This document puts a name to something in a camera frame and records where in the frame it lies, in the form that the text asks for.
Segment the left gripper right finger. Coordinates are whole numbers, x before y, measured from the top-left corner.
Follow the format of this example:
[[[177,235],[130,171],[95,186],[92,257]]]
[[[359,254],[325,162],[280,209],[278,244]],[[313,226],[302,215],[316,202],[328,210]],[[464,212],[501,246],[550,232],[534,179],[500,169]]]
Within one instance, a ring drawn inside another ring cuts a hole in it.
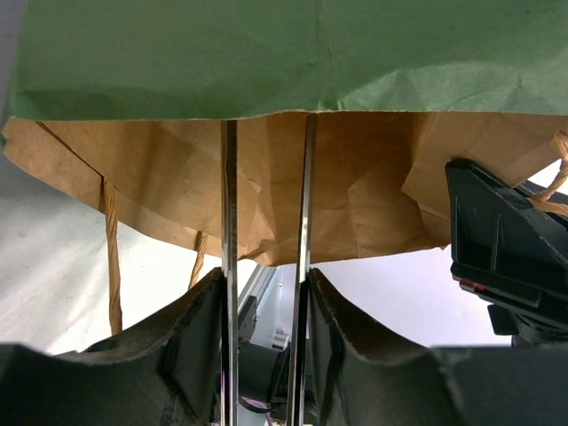
[[[560,346],[427,348],[309,274],[313,389],[320,425],[565,425]]]

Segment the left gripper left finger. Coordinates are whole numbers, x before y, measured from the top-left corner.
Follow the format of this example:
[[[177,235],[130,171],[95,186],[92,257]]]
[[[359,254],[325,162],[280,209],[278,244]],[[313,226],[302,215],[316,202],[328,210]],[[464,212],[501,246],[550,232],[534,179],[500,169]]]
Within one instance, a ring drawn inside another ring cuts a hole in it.
[[[179,299],[87,350],[1,346],[3,425],[209,425],[218,413],[215,268]]]

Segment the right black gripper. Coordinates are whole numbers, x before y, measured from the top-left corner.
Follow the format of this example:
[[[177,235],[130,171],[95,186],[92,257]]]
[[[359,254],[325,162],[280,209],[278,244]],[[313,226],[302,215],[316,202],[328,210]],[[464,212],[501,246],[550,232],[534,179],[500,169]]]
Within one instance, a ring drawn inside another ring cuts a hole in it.
[[[472,160],[445,166],[451,273],[488,302],[514,346],[567,343],[567,220],[535,208],[536,185],[511,187]]]

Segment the metal tongs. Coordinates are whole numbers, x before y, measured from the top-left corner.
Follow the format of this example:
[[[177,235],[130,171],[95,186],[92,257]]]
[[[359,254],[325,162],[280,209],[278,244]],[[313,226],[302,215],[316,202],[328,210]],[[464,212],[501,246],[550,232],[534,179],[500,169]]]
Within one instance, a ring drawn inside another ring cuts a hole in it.
[[[309,280],[311,262],[312,189],[315,147],[318,128],[317,114],[308,114],[305,123],[304,163],[296,284],[294,293],[293,327],[290,344],[287,424],[304,423],[305,355],[309,307]],[[237,197],[238,131],[235,120],[221,122],[221,247],[222,274],[225,284],[221,319],[221,423],[238,423],[239,402],[238,365],[238,197]]]

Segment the green paper bag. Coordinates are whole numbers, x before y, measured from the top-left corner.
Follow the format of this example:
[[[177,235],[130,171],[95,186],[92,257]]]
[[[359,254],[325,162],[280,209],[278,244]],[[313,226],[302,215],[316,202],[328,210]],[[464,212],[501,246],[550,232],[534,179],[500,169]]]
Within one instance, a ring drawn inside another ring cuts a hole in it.
[[[238,134],[238,255],[297,255],[318,121],[312,260],[443,247],[444,167],[518,185],[567,154],[564,1],[29,1],[5,154],[119,223],[221,252]]]

